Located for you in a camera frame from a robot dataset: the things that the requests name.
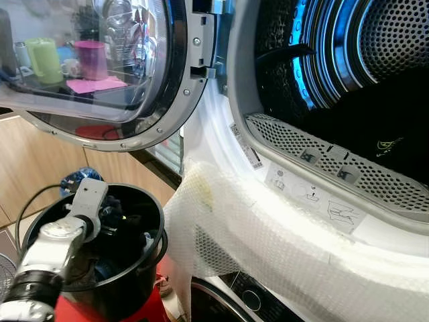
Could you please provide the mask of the pink plastic cup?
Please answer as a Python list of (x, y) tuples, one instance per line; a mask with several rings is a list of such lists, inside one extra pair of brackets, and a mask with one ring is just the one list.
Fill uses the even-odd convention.
[(82, 78), (100, 81), (109, 76), (105, 44), (101, 41), (79, 40), (73, 43)]

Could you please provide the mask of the white tumble dryer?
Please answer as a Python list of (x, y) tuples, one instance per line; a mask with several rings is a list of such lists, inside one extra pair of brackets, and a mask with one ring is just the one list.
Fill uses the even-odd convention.
[[(401, 217), (367, 197), (350, 193), (308, 166), (285, 159), (249, 132), (245, 115), (264, 113), (255, 79), (253, 21), (260, 4), (261, 0), (234, 0), (228, 4), (225, 31), (219, 37), (217, 79), (206, 87), (200, 105), (184, 126), (183, 174), (188, 158), (211, 163), (240, 178), (256, 180), (271, 191), (318, 212), (325, 223), (357, 242), (417, 256), (417, 241), (427, 234), (429, 221), (423, 223)], [(246, 142), (257, 152), (263, 168), (254, 170), (249, 165), (230, 130), (232, 123), (238, 125)], [(288, 299), (276, 292), (273, 294), (304, 320), (316, 322), (296, 312), (295, 304)]]

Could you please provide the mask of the black drum paddle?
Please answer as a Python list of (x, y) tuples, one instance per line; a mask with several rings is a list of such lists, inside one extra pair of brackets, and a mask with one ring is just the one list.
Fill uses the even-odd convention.
[(315, 49), (307, 44), (287, 45), (258, 54), (255, 57), (255, 67), (263, 66), (268, 62), (289, 61), (293, 58), (316, 54)]

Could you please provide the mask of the perforated steel dryer drum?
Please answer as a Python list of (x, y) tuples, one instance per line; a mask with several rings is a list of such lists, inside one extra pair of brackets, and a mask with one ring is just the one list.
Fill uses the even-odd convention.
[(316, 54), (257, 67), (261, 109), (296, 125), (349, 91), (429, 61), (427, 0), (261, 0), (255, 56), (307, 44)]

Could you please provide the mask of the green plastic jug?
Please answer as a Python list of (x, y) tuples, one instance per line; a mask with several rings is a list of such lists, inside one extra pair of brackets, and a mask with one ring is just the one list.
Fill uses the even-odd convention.
[(53, 39), (27, 39), (25, 48), (27, 48), (33, 72), (41, 84), (56, 84), (64, 80), (56, 43)]

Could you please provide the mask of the black plastic bucket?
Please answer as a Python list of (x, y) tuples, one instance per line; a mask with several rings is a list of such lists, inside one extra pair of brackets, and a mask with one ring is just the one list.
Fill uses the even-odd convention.
[(131, 318), (154, 291), (166, 251), (155, 197), (133, 185), (84, 178), (25, 234), (0, 322), (54, 322), (61, 300), (91, 319)]

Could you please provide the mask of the pink cloth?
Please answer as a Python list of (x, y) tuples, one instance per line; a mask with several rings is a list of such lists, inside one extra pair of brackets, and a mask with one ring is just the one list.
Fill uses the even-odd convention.
[(125, 88), (128, 83), (116, 76), (108, 76), (101, 80), (70, 79), (66, 81), (66, 85), (74, 94), (90, 94), (98, 90)]

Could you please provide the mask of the red stool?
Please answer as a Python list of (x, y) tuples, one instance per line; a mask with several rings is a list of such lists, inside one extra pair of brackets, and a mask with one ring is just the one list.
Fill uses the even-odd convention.
[(64, 292), (56, 322), (169, 322), (154, 288), (158, 262), (148, 260), (91, 287)]

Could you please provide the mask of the grey perforated lint filter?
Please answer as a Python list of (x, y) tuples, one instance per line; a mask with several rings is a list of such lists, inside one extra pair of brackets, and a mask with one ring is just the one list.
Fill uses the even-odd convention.
[(429, 221), (427, 186), (264, 113), (245, 115), (249, 132), (285, 159), (313, 169), (401, 217)]

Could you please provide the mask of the white fan grille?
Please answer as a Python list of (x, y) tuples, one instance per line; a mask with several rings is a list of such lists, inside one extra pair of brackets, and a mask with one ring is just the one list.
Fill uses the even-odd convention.
[(9, 294), (16, 270), (15, 263), (8, 256), (0, 254), (0, 303)]

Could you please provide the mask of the clear bubble wrap sheet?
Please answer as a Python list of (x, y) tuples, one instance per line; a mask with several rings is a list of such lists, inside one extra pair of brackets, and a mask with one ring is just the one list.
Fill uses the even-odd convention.
[(429, 322), (425, 258), (358, 242), (256, 180), (188, 158), (164, 213), (190, 275), (242, 271), (316, 322)]

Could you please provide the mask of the black washer control panel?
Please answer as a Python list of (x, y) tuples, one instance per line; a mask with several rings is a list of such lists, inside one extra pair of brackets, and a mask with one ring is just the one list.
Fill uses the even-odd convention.
[(190, 322), (306, 322), (253, 277), (240, 271), (193, 277)]

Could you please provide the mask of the blue plastic bag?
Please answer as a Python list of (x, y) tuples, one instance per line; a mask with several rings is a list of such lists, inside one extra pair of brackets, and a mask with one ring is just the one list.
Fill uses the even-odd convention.
[(76, 172), (71, 172), (71, 174), (62, 178), (59, 185), (60, 196), (66, 197), (67, 195), (76, 193), (80, 182), (82, 182), (84, 178), (104, 181), (104, 178), (94, 168), (84, 166), (84, 168), (79, 168)]

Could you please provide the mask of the dark clothes pile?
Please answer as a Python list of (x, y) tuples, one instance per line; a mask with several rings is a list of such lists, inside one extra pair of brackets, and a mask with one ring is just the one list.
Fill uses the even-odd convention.
[(158, 203), (131, 197), (116, 199), (120, 200), (125, 212), (125, 224), (116, 234), (98, 234), (82, 245), (71, 261), (67, 287), (91, 287), (119, 275), (140, 260), (154, 243), (154, 234), (158, 230)]

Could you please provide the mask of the round glass dryer door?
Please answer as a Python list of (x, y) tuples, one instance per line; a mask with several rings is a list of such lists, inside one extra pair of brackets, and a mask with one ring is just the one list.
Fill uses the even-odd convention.
[[(142, 150), (174, 135), (214, 78), (228, 0), (0, 0), (0, 107), (40, 131), (105, 152)], [(109, 76), (128, 86), (74, 94), (41, 84), (25, 40), (50, 38), (60, 63), (74, 41), (105, 44)]]

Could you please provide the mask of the white barcode sticker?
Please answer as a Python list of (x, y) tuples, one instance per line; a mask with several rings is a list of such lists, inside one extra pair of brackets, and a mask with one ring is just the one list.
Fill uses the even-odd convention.
[(249, 165), (255, 170), (263, 168), (263, 162), (261, 162), (260, 157), (257, 152), (255, 152), (254, 148), (246, 142), (245, 138), (242, 136), (241, 132), (238, 129), (238, 125), (236, 123), (232, 123), (230, 125), (230, 130), (233, 132), (234, 138), (238, 142), (239, 147), (244, 153), (246, 159), (248, 160)]

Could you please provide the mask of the white mug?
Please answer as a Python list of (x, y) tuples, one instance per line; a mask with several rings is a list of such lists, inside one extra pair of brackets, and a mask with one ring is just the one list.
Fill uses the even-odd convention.
[(78, 78), (82, 76), (82, 65), (77, 59), (65, 59), (60, 64), (60, 71), (64, 76)]

